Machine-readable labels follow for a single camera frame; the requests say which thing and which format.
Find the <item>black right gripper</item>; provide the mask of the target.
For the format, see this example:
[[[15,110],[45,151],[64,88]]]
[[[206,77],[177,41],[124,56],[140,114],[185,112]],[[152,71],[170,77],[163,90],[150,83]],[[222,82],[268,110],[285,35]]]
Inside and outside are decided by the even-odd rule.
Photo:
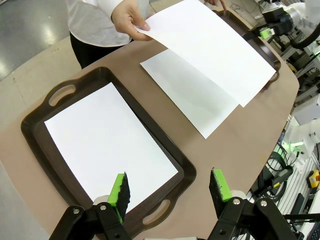
[[[293,20],[283,7],[262,14],[268,27],[259,30],[259,36],[267,39],[275,34],[287,34],[293,29]]]

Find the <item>person's left hand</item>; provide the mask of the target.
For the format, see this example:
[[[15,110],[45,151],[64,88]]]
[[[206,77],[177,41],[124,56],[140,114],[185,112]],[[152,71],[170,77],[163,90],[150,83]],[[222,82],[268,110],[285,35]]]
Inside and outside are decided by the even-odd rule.
[[[224,0],[204,0],[204,4],[206,6],[216,6],[216,7],[222,7],[224,11],[227,10],[227,5]]]

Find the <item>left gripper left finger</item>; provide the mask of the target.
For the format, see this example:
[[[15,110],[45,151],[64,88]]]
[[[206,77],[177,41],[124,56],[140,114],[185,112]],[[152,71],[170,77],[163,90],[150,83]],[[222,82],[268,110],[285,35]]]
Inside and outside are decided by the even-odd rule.
[[[123,222],[130,203],[130,187],[126,173],[119,173],[107,201],[92,205],[69,206],[50,236],[51,240],[130,240]]]

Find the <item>person's right hand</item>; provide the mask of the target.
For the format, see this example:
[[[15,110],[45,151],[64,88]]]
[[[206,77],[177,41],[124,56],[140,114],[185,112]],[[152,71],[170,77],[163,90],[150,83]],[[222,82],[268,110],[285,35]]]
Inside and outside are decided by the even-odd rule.
[[[136,0],[123,0],[113,10],[111,20],[115,29],[119,33],[127,34],[136,41],[150,41],[152,38],[141,33],[137,28],[143,31],[149,31],[151,28],[140,12]]]

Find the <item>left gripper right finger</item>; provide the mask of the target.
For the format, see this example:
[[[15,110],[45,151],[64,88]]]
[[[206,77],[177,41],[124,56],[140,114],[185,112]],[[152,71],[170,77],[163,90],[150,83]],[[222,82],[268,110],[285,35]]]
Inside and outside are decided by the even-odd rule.
[[[246,231],[255,240],[295,240],[296,236],[276,204],[269,198],[252,203],[232,196],[220,169],[210,172],[209,191],[217,222],[209,240],[231,240]]]

